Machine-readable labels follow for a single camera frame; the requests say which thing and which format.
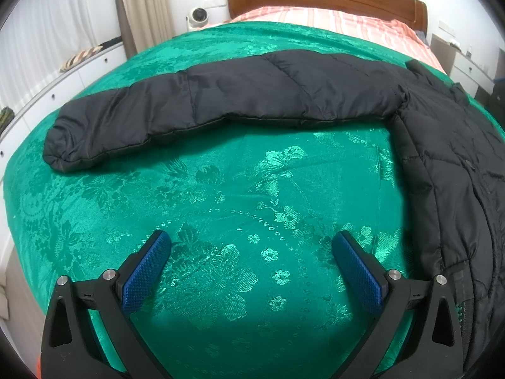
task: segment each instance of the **white dresser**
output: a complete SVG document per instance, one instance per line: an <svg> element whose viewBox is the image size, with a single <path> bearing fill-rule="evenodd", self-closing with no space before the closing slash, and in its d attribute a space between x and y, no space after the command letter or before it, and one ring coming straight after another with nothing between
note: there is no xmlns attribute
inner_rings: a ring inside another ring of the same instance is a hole
<svg viewBox="0 0 505 379"><path fill-rule="evenodd" d="M494 82L491 77L458 49L435 34L430 47L450 79L460 83L471 97L475 98L479 86L487 93L493 93Z"/></svg>
<svg viewBox="0 0 505 379"><path fill-rule="evenodd" d="M126 61L123 43L116 44L62 74L19 111L0 136L0 285L11 233L3 200L7 162L40 121L79 94L91 83Z"/></svg>

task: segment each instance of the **nightstand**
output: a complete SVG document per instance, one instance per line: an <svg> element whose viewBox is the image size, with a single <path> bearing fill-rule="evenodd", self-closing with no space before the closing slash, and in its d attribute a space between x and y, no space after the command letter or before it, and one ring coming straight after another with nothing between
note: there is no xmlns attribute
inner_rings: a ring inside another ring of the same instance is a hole
<svg viewBox="0 0 505 379"><path fill-rule="evenodd" d="M471 97L475 98L479 87L493 93L493 80L470 58L435 34L431 38L431 51L450 79L460 83Z"/></svg>

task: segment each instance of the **beige curtain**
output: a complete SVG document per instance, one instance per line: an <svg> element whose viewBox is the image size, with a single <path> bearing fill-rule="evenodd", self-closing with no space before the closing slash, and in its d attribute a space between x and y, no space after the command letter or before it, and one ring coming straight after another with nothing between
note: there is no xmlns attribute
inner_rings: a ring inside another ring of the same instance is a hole
<svg viewBox="0 0 505 379"><path fill-rule="evenodd" d="M137 52L174 36L169 0L123 0L123 5Z"/></svg>
<svg viewBox="0 0 505 379"><path fill-rule="evenodd" d="M132 58L137 54L137 48L135 47L135 42L133 41L133 35L131 34L130 23L128 22L128 17L126 16L125 5L123 0L115 0L116 10L118 12L119 30L121 31L121 38L123 39L123 47L125 49L126 58Z"/></svg>

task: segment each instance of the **blue object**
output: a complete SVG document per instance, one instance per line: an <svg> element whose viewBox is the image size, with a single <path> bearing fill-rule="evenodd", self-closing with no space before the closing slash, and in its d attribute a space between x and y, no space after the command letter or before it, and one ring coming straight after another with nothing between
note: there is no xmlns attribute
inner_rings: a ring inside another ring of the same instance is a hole
<svg viewBox="0 0 505 379"><path fill-rule="evenodd" d="M383 292L379 282L368 270L360 254L355 249L363 249L358 245L353 248L345 236L339 232L332 241L332 252L344 279L358 297L363 309L375 316L382 312Z"/></svg>
<svg viewBox="0 0 505 379"><path fill-rule="evenodd" d="M170 256L171 246L169 235L161 231L123 286L121 302L123 312L130 314L142 307L152 284Z"/></svg>

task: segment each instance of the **pink bedsheet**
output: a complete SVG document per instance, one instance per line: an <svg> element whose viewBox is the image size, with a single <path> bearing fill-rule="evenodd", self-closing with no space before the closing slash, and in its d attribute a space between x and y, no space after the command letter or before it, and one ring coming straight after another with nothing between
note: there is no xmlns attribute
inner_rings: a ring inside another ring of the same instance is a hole
<svg viewBox="0 0 505 379"><path fill-rule="evenodd" d="M444 72L430 47L408 25L398 20L383 21L322 8L262 7L229 22L239 21L288 22L358 37L401 52Z"/></svg>

